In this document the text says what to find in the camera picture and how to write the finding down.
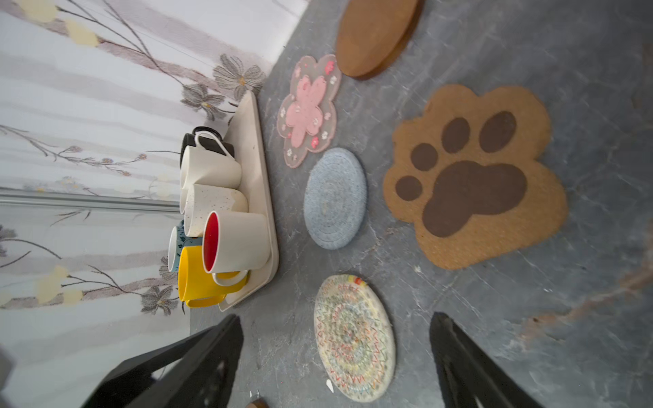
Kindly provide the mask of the plain wooden round coaster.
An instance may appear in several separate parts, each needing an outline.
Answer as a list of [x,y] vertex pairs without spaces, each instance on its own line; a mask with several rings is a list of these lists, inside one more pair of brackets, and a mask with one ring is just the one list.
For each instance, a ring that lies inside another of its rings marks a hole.
[[336,41],[342,73],[362,81],[390,67],[411,39],[424,5],[419,0],[350,1]]

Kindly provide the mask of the brown paw cork coaster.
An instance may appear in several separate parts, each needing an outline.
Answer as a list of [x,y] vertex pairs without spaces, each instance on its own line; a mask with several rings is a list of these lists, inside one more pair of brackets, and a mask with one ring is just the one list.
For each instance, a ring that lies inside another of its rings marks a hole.
[[526,88],[444,86],[395,130],[384,200],[444,270],[528,248],[568,214],[562,183],[539,161],[551,136],[545,106]]

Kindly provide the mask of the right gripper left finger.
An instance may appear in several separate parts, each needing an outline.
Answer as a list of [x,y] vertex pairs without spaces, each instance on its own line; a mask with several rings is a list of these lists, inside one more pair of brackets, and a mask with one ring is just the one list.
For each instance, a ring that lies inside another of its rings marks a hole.
[[85,407],[226,407],[241,350],[241,319],[124,360],[100,382]]

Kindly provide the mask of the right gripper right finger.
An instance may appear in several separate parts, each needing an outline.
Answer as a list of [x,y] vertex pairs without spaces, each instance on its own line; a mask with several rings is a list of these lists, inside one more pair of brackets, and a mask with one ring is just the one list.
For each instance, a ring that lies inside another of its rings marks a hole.
[[542,407],[448,314],[433,315],[430,345],[446,407]]

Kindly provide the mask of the pink flower silicone coaster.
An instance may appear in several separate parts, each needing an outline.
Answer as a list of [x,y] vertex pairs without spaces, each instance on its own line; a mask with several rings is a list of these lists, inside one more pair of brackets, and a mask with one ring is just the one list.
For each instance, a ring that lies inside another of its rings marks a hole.
[[284,139],[283,158],[299,167],[309,153],[326,150],[336,134],[333,100],[342,82],[336,56],[306,55],[292,69],[289,94],[277,115],[277,132]]

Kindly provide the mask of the glossy brown round coaster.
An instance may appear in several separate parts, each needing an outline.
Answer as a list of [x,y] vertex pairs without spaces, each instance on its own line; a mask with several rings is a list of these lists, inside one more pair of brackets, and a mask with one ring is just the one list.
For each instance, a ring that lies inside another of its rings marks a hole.
[[246,405],[246,408],[269,408],[269,405],[263,398],[258,398],[255,401]]

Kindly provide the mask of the multicolour woven round coaster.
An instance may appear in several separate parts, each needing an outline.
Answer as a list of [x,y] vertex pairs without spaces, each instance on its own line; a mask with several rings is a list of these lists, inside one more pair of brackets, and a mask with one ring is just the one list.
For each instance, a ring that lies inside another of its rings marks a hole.
[[356,275],[332,275],[314,308],[316,345],[326,374],[347,398],[378,400],[396,368],[396,340],[385,308]]

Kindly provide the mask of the light blue woven coaster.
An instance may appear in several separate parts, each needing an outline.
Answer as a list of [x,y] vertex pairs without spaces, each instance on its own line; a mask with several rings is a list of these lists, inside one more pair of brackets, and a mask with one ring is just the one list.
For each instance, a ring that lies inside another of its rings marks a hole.
[[366,175],[356,156],[344,148],[328,150],[311,169],[304,194],[304,222],[313,241],[326,250],[345,247],[366,206]]

